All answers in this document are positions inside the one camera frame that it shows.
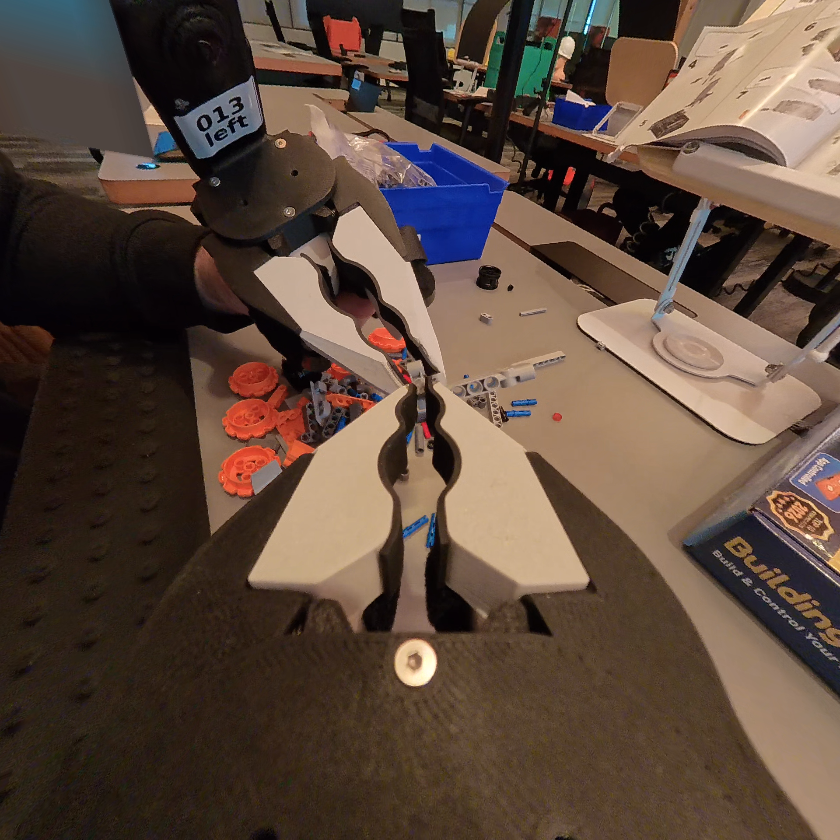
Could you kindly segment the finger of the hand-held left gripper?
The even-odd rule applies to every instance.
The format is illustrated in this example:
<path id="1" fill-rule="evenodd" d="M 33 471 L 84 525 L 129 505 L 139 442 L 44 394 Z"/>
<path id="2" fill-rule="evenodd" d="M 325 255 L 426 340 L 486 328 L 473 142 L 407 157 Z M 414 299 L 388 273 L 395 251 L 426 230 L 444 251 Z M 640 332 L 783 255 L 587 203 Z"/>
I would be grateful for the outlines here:
<path id="1" fill-rule="evenodd" d="M 358 375 L 372 390 L 389 395 L 403 388 L 394 363 L 363 338 L 351 316 L 329 299 L 320 268 L 303 257 L 272 257 L 255 270 L 269 303 L 293 322 L 300 340 L 333 363 Z"/>
<path id="2" fill-rule="evenodd" d="M 427 375 L 446 382 L 444 359 L 412 265 L 361 206 L 339 215 L 332 232 L 332 252 L 358 270 L 376 310 L 406 342 L 409 353 L 423 363 Z"/>

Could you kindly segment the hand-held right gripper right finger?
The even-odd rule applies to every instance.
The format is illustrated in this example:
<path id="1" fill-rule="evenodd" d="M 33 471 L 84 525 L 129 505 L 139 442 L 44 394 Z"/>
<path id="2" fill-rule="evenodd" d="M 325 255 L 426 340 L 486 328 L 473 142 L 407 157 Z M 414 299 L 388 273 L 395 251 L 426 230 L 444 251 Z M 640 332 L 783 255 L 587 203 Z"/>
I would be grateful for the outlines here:
<path id="1" fill-rule="evenodd" d="M 526 449 L 436 381 L 427 382 L 427 415 L 444 482 L 441 584 L 465 601 L 586 589 L 590 576 Z"/>

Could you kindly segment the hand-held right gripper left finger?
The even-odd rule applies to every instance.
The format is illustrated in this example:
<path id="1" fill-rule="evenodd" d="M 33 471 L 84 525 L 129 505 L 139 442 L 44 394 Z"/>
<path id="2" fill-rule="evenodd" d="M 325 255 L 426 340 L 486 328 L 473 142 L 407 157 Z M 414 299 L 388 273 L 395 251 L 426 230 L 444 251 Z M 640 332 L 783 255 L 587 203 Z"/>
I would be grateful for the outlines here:
<path id="1" fill-rule="evenodd" d="M 334 601 L 399 591 L 403 525 L 395 484 L 407 468 L 417 390 L 404 385 L 310 457 L 248 582 Z"/>

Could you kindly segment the white instruction booklet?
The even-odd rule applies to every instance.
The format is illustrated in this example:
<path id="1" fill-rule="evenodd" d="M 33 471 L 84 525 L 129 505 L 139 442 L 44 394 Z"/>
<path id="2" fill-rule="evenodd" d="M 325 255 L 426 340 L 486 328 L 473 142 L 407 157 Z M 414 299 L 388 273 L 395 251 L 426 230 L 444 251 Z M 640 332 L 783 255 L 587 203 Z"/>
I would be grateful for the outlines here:
<path id="1" fill-rule="evenodd" d="M 705 28 L 677 76 L 616 144 L 715 144 L 834 175 L 838 131 L 839 2 L 784 2 L 738 27 Z"/>

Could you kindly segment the person's left forearm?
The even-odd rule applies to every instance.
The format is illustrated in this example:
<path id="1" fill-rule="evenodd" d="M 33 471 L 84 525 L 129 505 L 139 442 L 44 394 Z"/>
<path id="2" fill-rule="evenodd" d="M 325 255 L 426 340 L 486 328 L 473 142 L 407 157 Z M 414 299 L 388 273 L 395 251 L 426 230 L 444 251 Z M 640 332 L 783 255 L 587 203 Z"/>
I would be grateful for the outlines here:
<path id="1" fill-rule="evenodd" d="M 53 335 L 216 326 L 198 294 L 201 227 L 125 213 L 1 157 L 1 320 Z"/>

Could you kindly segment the person's left hand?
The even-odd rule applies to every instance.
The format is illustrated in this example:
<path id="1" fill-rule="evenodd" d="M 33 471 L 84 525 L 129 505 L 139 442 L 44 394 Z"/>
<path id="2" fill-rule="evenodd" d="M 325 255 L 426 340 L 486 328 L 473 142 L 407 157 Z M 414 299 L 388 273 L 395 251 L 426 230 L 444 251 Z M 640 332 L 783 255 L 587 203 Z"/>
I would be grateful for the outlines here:
<path id="1" fill-rule="evenodd" d="M 224 280 L 204 247 L 196 252 L 193 274 L 197 294 L 206 309 L 227 316 L 249 317 L 247 306 Z"/>

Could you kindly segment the blue plastic bin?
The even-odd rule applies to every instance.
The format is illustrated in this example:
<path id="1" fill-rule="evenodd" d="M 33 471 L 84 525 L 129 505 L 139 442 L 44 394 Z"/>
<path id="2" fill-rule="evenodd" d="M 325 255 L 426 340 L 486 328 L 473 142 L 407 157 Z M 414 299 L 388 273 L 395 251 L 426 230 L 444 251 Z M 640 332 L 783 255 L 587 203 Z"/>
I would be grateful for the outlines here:
<path id="1" fill-rule="evenodd" d="M 435 182 L 382 189 L 399 227 L 412 226 L 431 266 L 482 256 L 508 183 L 440 144 L 388 143 Z"/>
<path id="2" fill-rule="evenodd" d="M 595 104 L 590 100 L 557 98 L 553 106 L 552 123 L 568 130 L 589 133 L 607 117 L 611 109 L 609 104 Z"/>

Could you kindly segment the clear bag of parts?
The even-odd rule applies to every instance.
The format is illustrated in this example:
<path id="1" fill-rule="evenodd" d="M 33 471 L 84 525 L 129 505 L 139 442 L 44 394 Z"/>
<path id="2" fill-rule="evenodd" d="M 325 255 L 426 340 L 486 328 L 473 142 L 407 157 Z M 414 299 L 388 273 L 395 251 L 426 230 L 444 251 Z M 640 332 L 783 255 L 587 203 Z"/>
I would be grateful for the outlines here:
<path id="1" fill-rule="evenodd" d="M 355 171 L 381 189 L 436 186 L 434 178 L 403 154 L 379 140 L 342 132 L 331 125 L 326 113 L 307 105 L 311 134 L 330 158 L 344 158 Z"/>

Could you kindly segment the long light grey beam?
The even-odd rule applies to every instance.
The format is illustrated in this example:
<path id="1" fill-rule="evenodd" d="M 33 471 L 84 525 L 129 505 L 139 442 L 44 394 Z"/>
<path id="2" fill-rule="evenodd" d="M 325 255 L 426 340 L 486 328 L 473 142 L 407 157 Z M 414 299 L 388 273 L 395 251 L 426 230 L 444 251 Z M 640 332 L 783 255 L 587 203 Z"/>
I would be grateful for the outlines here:
<path id="1" fill-rule="evenodd" d="M 506 376 L 517 382 L 526 382 L 536 377 L 537 371 L 563 362 L 566 354 L 562 351 L 545 353 L 528 360 L 523 360 L 507 369 Z"/>

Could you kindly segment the black dimpled pad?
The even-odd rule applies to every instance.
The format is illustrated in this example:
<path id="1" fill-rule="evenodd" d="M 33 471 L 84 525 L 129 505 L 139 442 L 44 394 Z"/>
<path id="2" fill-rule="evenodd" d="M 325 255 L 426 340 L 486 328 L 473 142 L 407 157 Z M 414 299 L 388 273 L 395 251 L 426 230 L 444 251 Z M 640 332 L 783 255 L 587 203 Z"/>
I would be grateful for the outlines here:
<path id="1" fill-rule="evenodd" d="M 57 339 L 2 531 L 2 838 L 53 798 L 209 524 L 184 332 Z"/>

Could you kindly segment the blue robot kit box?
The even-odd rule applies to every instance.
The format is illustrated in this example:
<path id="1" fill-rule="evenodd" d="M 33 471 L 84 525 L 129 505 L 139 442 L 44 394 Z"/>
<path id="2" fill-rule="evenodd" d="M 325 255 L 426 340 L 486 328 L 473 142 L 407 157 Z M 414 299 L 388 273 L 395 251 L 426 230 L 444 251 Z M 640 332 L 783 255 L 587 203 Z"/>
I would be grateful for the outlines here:
<path id="1" fill-rule="evenodd" d="M 774 456 L 683 546 L 839 694 L 838 411 Z"/>

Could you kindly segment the clear plastic box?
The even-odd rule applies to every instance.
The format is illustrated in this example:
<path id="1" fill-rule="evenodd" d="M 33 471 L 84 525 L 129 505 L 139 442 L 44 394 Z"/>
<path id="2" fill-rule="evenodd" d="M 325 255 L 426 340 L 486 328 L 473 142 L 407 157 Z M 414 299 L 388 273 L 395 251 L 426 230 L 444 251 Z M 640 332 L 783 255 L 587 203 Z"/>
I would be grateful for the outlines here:
<path id="1" fill-rule="evenodd" d="M 620 101 L 610 107 L 605 116 L 594 126 L 592 134 L 597 138 L 614 140 L 643 110 L 644 106 Z"/>

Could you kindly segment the beige panel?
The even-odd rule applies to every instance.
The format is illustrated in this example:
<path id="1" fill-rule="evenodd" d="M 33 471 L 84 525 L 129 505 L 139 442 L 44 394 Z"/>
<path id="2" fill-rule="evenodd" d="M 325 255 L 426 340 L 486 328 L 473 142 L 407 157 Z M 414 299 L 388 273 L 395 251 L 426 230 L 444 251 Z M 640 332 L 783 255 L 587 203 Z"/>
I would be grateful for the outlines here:
<path id="1" fill-rule="evenodd" d="M 629 103 L 644 109 L 665 88 L 678 59 L 670 40 L 620 37 L 610 51 L 605 85 L 606 102 Z"/>

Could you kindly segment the white metal stand frame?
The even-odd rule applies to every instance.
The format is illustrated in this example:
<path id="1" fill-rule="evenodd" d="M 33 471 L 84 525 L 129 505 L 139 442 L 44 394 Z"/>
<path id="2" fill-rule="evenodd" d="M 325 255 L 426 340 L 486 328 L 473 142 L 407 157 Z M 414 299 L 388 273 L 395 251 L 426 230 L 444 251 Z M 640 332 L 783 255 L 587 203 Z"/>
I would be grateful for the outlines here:
<path id="1" fill-rule="evenodd" d="M 793 372 L 807 359 L 825 362 L 838 344 L 839 317 L 835 316 L 798 354 L 786 364 L 764 363 L 737 343 L 674 312 L 676 288 L 692 256 L 714 204 L 701 198 L 693 211 L 686 234 L 676 251 L 665 288 L 659 295 L 651 323 L 658 334 L 653 338 L 656 353 L 685 373 L 708 380 L 731 379 L 764 387 Z"/>

